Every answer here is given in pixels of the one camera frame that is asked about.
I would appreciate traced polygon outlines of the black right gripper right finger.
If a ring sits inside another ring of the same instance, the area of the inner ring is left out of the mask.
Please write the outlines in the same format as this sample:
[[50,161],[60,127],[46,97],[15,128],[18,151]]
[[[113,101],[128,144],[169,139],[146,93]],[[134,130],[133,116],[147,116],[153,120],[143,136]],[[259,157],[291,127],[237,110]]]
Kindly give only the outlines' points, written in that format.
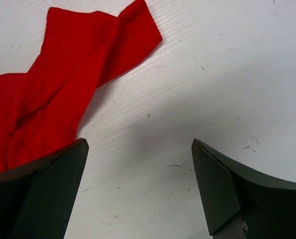
[[215,239],[296,239],[296,183],[192,143],[197,185]]

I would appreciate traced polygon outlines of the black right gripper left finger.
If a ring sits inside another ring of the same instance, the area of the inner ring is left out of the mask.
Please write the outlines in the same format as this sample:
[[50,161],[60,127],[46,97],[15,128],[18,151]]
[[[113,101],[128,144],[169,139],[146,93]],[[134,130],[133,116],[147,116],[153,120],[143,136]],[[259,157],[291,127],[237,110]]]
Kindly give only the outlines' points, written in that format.
[[89,145],[73,143],[0,173],[0,239],[65,236]]

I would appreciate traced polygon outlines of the red t shirt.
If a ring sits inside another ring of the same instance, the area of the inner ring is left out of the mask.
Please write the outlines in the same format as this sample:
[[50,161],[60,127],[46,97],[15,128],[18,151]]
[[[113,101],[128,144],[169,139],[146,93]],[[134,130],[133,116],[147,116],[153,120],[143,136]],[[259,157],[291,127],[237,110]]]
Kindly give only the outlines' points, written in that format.
[[118,16],[49,8],[31,68],[0,75],[0,172],[73,142],[95,90],[136,67],[161,41],[143,0]]

